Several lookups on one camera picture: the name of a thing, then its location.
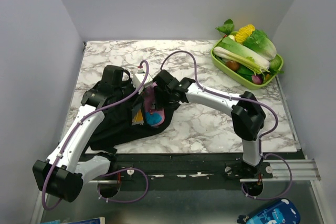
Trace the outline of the black student backpack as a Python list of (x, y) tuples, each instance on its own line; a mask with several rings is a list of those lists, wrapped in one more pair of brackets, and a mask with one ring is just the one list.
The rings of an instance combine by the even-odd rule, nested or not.
[(143, 103), (144, 123), (131, 125), (132, 104), (138, 96), (143, 97), (143, 93), (144, 91), (123, 104), (105, 110), (105, 118), (93, 132), (86, 148), (114, 153), (116, 145), (155, 136), (163, 132), (170, 125), (175, 110), (164, 109), (164, 122), (158, 127), (151, 127), (145, 121)]

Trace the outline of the pink pencil case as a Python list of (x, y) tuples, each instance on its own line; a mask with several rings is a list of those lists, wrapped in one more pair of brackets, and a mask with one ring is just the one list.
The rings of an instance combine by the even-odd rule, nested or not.
[(155, 87), (156, 84), (153, 83), (146, 87), (143, 93), (145, 121), (151, 127), (158, 127), (165, 119), (164, 110), (156, 107)]

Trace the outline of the Roald Dahl book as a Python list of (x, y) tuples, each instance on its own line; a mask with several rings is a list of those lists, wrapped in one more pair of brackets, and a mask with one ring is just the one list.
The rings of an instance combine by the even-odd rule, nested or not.
[(140, 95), (138, 96), (134, 103), (132, 104), (132, 122), (131, 125), (138, 125), (138, 124), (143, 124), (144, 119), (143, 119), (143, 103), (144, 99)]

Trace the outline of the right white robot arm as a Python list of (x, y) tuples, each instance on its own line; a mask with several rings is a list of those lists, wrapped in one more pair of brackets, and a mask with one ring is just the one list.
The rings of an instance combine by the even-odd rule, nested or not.
[(179, 81), (166, 70), (161, 70), (153, 81), (159, 106), (176, 110), (181, 103), (194, 103), (230, 116), (234, 132), (243, 144), (240, 176), (252, 178), (259, 174), (263, 160), (259, 136), (266, 114), (251, 92), (239, 95), (201, 88), (194, 79), (183, 78)]

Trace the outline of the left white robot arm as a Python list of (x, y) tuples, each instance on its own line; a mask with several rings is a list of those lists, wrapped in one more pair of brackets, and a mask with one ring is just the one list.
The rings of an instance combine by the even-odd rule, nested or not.
[(148, 63), (142, 61), (138, 73), (129, 75), (127, 81), (123, 80), (123, 75), (129, 74), (127, 70), (106, 66), (101, 80), (84, 93), (76, 119), (61, 142), (45, 161), (35, 162), (33, 174), (42, 193), (43, 206), (47, 205), (46, 195), (73, 202), (86, 183), (99, 176), (112, 179), (116, 175), (116, 166), (108, 154), (99, 154), (83, 163), (79, 159), (94, 131), (112, 109), (126, 105), (143, 90), (149, 76), (149, 67), (143, 65)]

